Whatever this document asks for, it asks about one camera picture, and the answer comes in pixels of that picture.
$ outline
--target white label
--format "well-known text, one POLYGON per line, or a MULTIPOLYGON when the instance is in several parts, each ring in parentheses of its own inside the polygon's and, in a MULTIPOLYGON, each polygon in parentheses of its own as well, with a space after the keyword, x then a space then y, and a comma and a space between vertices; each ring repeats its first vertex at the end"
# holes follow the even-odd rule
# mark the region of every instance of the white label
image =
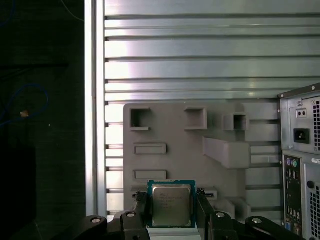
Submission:
POLYGON ((311 160, 314 164, 320 164, 320 159, 312 158, 311 160))

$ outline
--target black wall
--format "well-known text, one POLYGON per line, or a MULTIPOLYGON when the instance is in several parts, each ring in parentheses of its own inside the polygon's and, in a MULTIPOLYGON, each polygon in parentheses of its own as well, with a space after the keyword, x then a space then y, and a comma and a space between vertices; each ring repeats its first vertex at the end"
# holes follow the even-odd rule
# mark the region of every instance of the black wall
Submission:
MULTIPOLYGON (((15 2, 12 21, 0 27, 0 66, 68 64, 35 68, 0 81, 4 103, 25 84, 40 84, 48 92, 49 105, 41 115, 0 127, 2 139, 9 136, 10 143, 20 139, 35 147, 36 223, 46 240, 86 214, 84 23, 74 19, 60 0, 15 2)), ((64 2, 76 16, 84 18, 83 0, 64 2)), ((11 6, 12 0, 1 0, 0 24, 9 16, 11 6)), ((14 70, 0 70, 0 79, 11 72, 14 70)), ((35 112, 45 100, 41 91, 28 87, 13 101, 9 117, 19 117, 23 110, 35 112)), ((6 171, 15 176, 14 169, 6 171)), ((23 202, 26 196, 20 197, 23 202)), ((38 238, 35 225, 32 222, 15 238, 38 238)))

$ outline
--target blue cable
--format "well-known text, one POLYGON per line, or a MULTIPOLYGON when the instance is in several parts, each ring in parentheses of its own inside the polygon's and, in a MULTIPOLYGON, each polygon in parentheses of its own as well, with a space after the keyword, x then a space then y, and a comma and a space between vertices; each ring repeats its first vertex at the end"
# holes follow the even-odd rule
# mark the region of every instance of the blue cable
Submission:
POLYGON ((16 0, 12 0, 12 8, 11 8, 10 15, 4 22, 0 23, 0 27, 3 27, 4 25, 10 22, 10 20, 13 18, 15 14, 15 10, 16 10, 16 0))
MULTIPOLYGON (((20 88, 12 95, 12 97, 10 98, 10 100, 9 100, 7 106, 6 106, 6 109, 9 109, 9 107, 10 107, 12 101, 15 99, 15 97, 16 97, 18 94, 20 94, 23 89, 25 89, 25 88, 27 88, 27 87, 35 87, 35 88, 40 89, 40 90, 44 93, 45 98, 46 98, 46 103, 45 103, 45 105, 44 105, 39 111, 37 111, 37 112, 35 112, 35 113, 27 116, 27 117, 17 117, 17 118, 15 118, 15 119, 8 120, 8 121, 5 121, 5 122, 0 123, 0 128, 1 128, 2 126, 6 125, 6 124, 9 124, 9 123, 22 121, 22 120, 24 120, 24 119, 29 119, 29 118, 32 118, 32 117, 34 117, 34 116, 37 116, 37 115, 43 113, 43 112, 47 109, 48 104, 49 104, 48 92, 45 90, 45 88, 44 88, 43 86, 41 86, 41 85, 39 85, 39 84, 36 84, 36 83, 30 83, 30 84, 26 84, 26 85, 23 85, 22 87, 20 87, 20 88)), ((0 121, 3 119, 3 117, 5 116, 5 114, 6 114, 6 110, 4 110, 4 111, 2 112, 2 114, 0 115, 0 121)))

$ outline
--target processor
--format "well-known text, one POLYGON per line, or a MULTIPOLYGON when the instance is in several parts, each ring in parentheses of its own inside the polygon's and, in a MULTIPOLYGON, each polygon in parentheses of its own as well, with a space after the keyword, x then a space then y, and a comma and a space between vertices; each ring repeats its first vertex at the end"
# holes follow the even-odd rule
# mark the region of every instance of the processor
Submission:
POLYGON ((149 180, 152 199, 150 228, 194 228, 196 182, 194 180, 149 180))

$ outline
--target ventilation grille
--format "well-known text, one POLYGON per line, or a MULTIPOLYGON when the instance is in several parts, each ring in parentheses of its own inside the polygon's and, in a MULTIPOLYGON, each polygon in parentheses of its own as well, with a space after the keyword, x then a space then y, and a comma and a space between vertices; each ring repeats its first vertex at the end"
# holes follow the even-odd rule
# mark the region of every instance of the ventilation grille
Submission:
POLYGON ((310 192, 311 234, 315 239, 320 238, 320 194, 319 186, 315 193, 310 192))
POLYGON ((320 103, 317 100, 313 105, 313 122, 314 122, 314 150, 320 151, 320 103))

